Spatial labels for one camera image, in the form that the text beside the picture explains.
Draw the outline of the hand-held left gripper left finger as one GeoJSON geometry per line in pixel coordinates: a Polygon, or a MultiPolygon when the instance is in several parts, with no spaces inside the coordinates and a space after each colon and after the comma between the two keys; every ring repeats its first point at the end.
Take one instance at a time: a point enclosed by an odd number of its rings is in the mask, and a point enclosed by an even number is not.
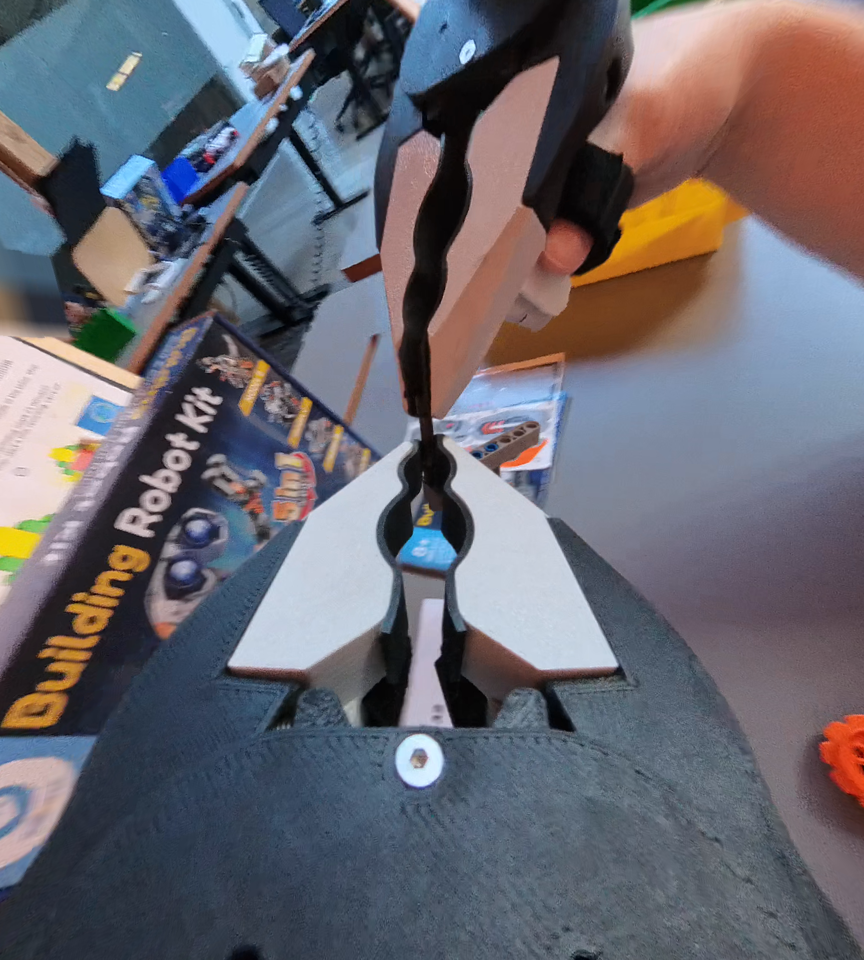
{"type": "Polygon", "coordinates": [[[228,671],[329,690],[358,723],[398,726],[412,664],[398,554],[413,534],[413,499],[407,441],[314,510],[228,671]]]}

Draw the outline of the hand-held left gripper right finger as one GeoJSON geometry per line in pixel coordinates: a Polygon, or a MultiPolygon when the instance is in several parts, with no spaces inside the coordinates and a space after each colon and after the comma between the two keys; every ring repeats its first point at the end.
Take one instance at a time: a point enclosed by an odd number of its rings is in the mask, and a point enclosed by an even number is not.
{"type": "Polygon", "coordinates": [[[551,519],[468,451],[436,440],[445,577],[438,680],[455,727],[514,690],[620,672],[551,519]]]}

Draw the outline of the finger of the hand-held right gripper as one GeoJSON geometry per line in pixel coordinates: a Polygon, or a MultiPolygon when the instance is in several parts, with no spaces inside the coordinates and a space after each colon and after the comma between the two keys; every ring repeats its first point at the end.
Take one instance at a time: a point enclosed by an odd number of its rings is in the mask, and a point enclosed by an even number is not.
{"type": "Polygon", "coordinates": [[[387,186],[376,232],[399,369],[402,402],[413,417],[442,417],[451,405],[450,148],[419,131],[376,172],[387,186]]]}
{"type": "Polygon", "coordinates": [[[428,332],[437,419],[455,404],[506,320],[536,331],[561,312],[561,277],[538,264],[546,228],[522,199],[557,71],[554,56],[517,75],[473,128],[470,203],[428,332]]]}

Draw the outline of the grey perforated brick beam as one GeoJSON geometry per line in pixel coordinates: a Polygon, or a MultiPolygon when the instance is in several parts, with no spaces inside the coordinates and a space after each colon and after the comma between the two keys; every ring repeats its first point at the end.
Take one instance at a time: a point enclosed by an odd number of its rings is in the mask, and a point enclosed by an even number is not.
{"type": "Polygon", "coordinates": [[[528,420],[514,424],[501,434],[487,437],[485,442],[471,447],[468,453],[483,467],[499,474],[506,464],[541,446],[541,426],[538,421],[528,420]]]}

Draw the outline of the black axle rod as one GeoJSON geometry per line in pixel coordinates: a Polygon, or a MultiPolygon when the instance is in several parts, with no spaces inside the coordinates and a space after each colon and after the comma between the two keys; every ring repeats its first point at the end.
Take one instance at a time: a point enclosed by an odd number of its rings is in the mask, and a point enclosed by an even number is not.
{"type": "Polygon", "coordinates": [[[417,416],[417,423],[423,498],[432,511],[440,512],[449,467],[441,466],[439,462],[441,451],[432,416],[427,411],[421,411],[417,416]]]}

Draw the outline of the person's right forearm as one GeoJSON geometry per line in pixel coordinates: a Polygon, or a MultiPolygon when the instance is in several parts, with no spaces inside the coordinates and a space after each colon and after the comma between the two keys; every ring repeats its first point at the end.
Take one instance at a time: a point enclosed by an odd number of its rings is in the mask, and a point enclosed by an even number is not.
{"type": "Polygon", "coordinates": [[[864,283],[864,11],[724,2],[702,20],[729,108],[699,172],[864,283]]]}

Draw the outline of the long wooden-top desk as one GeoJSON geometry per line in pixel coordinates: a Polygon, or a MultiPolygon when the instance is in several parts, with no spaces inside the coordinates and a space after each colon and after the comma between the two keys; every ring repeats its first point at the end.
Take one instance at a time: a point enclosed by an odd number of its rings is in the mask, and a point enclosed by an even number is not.
{"type": "Polygon", "coordinates": [[[312,318],[328,295],[327,285],[299,292],[259,249],[241,219],[251,187],[284,142],[292,145],[331,204],[329,210],[314,217],[314,225],[324,224],[369,194],[361,190],[343,198],[294,127],[308,105],[302,84],[313,60],[312,52],[302,54],[274,93],[247,103],[233,117],[238,139],[187,198],[202,219],[202,230],[185,249],[187,256],[178,258],[174,269],[167,272],[155,300],[145,301],[143,294],[133,294],[123,308],[137,329],[118,360],[129,372],[144,370],[171,327],[204,312],[227,275],[266,308],[271,331],[290,329],[312,318]]]}

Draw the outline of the grey desk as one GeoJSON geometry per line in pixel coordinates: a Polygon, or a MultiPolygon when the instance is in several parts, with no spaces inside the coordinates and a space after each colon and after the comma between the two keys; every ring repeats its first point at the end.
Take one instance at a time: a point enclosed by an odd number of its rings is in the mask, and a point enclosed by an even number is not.
{"type": "Polygon", "coordinates": [[[818,756],[864,714],[864,287],[762,222],[584,286],[486,365],[562,353],[547,510],[686,639],[864,948],[864,809],[818,756]]]}

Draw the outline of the white printed task sheet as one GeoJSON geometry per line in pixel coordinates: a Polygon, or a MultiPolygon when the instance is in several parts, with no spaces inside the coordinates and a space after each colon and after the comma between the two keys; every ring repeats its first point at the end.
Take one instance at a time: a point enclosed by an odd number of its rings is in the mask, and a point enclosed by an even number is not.
{"type": "Polygon", "coordinates": [[[132,395],[0,335],[0,606],[132,395]]]}

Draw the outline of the person's right hand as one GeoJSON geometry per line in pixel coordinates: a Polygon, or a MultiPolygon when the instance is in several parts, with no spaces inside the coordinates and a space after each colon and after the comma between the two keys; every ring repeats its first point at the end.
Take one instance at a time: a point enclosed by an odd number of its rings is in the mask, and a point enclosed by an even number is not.
{"type": "Polygon", "coordinates": [[[709,2],[633,22],[627,78],[586,138],[630,169],[629,209],[696,177],[708,162],[737,104],[749,11],[744,2],[709,2]]]}

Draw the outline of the blue kit manual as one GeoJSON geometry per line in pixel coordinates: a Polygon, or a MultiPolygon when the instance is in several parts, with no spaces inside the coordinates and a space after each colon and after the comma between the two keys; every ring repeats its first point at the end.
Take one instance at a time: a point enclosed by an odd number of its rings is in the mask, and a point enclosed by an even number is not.
{"type": "MultiPolygon", "coordinates": [[[[500,472],[499,476],[535,506],[542,507],[547,499],[554,465],[549,470],[500,472]]],[[[398,555],[404,570],[444,576],[456,558],[456,551],[442,533],[441,524],[440,511],[433,512],[425,501],[415,507],[413,534],[398,555]]]]}

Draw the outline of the grey orange sticker sheet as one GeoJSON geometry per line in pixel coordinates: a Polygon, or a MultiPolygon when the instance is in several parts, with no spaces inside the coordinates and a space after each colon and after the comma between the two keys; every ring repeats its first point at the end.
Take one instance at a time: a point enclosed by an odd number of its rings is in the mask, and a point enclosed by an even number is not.
{"type": "Polygon", "coordinates": [[[537,440],[501,465],[501,472],[548,471],[556,448],[567,394],[562,352],[478,371],[449,412],[434,420],[438,435],[465,450],[497,443],[506,433],[537,424],[537,440]]]}

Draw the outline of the blue robot kit box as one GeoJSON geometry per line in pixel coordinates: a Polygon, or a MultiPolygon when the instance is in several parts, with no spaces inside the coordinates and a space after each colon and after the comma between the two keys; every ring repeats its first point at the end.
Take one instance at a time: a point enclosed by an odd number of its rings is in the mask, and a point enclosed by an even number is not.
{"type": "Polygon", "coordinates": [[[175,328],[0,606],[0,896],[149,657],[381,457],[222,315],[175,328]]]}

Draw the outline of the yellow plastic bin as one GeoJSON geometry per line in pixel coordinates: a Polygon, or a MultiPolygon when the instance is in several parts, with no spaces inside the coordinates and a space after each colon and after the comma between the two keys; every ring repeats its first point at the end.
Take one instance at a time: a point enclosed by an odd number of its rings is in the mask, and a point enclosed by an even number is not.
{"type": "Polygon", "coordinates": [[[713,183],[692,178],[628,210],[621,238],[601,266],[574,276],[574,288],[716,252],[731,223],[747,211],[713,183]]]}

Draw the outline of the green storage bin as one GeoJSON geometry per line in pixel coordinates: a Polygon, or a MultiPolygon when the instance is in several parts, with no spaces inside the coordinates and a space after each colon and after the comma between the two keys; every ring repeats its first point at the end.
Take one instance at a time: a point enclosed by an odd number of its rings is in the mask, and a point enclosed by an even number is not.
{"type": "Polygon", "coordinates": [[[102,307],[81,324],[73,336],[72,345],[84,353],[115,364],[137,335],[138,330],[126,313],[102,307]]]}

